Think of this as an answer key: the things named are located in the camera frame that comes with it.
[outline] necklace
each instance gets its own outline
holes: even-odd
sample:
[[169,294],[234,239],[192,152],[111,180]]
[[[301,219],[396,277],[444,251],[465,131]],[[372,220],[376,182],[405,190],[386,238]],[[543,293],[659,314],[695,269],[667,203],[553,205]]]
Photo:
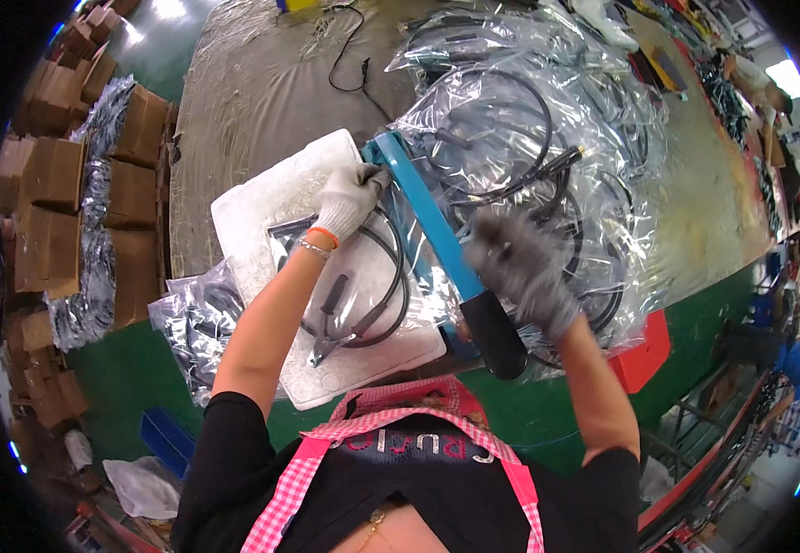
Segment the necklace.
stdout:
[[[372,525],[372,527],[369,529],[369,532],[368,532],[368,533],[366,533],[366,537],[364,537],[364,538],[362,539],[362,543],[360,544],[360,547],[357,547],[357,548],[356,548],[356,550],[354,551],[354,553],[360,553],[360,551],[362,550],[362,548],[363,548],[363,547],[365,547],[366,543],[367,543],[367,542],[369,542],[369,539],[370,539],[370,538],[371,538],[371,537],[372,537],[374,534],[377,534],[377,533],[378,533],[378,531],[379,531],[379,524],[381,524],[381,522],[382,522],[384,519],[385,519],[385,512],[384,512],[384,511],[382,511],[381,509],[376,509],[375,511],[373,511],[373,512],[372,512],[372,515],[369,517],[369,524],[371,524],[371,525]],[[393,551],[393,550],[394,550],[394,548],[393,548],[393,547],[391,547],[391,544],[390,544],[390,543],[387,543],[387,540],[385,540],[385,537],[384,537],[384,536],[382,536],[381,538],[384,540],[385,544],[387,545],[387,548],[389,548],[390,550],[392,550],[392,551]]]

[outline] gray glove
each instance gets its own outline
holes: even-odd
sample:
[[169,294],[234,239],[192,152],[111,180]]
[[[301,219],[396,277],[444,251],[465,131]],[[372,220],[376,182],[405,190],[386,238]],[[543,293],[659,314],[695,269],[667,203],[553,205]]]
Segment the gray glove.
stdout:
[[333,172],[317,194],[319,217],[313,227],[325,230],[337,248],[366,221],[390,182],[386,169],[369,163]]
[[516,304],[516,317],[558,343],[581,313],[563,283],[559,243],[539,232],[524,213],[478,214],[464,256],[483,285]]

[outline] power cord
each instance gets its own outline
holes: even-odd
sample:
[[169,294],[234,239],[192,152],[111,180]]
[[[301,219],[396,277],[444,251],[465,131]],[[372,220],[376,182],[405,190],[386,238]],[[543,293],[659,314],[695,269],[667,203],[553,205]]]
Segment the power cord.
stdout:
[[366,20],[366,17],[362,15],[362,12],[352,6],[331,6],[323,10],[323,13],[334,12],[336,10],[350,10],[351,12],[356,13],[358,16],[360,16],[360,22],[357,23],[356,27],[354,27],[354,30],[351,31],[351,34],[348,36],[348,39],[345,40],[344,46],[341,47],[341,51],[339,52],[339,57],[336,58],[335,63],[332,64],[332,70],[329,72],[329,84],[336,90],[339,90],[340,92],[347,92],[349,94],[354,92],[362,92],[362,94],[365,95],[370,102],[372,102],[372,105],[378,108],[379,112],[381,113],[381,116],[385,118],[385,122],[390,123],[394,120],[394,118],[388,115],[385,108],[381,107],[381,104],[379,104],[378,101],[376,101],[376,99],[369,94],[368,90],[366,90],[366,85],[369,84],[370,58],[363,60],[362,63],[360,64],[360,74],[361,74],[360,86],[356,88],[342,88],[337,84],[335,84],[334,73],[339,66],[339,61],[341,61],[341,58],[344,56],[345,50],[348,50],[348,45],[350,44],[350,41],[354,38],[354,35],[356,35],[356,32],[360,30],[362,24]]

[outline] white cotton glove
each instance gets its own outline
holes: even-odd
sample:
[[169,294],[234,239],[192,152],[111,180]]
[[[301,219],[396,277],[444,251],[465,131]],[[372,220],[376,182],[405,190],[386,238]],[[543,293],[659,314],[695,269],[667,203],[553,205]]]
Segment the white cotton glove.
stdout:
[[326,231],[337,248],[360,227],[379,201],[391,177],[370,163],[342,167],[332,173],[317,194],[319,217],[311,228]]

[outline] wrist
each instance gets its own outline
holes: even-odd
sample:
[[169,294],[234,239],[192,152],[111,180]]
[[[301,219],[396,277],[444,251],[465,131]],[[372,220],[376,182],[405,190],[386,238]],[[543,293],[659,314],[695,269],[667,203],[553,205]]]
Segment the wrist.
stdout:
[[317,248],[326,251],[332,251],[338,248],[338,239],[335,238],[332,233],[320,227],[311,227],[308,230],[308,234],[305,236],[305,240],[308,241],[308,244],[311,246],[317,246]]

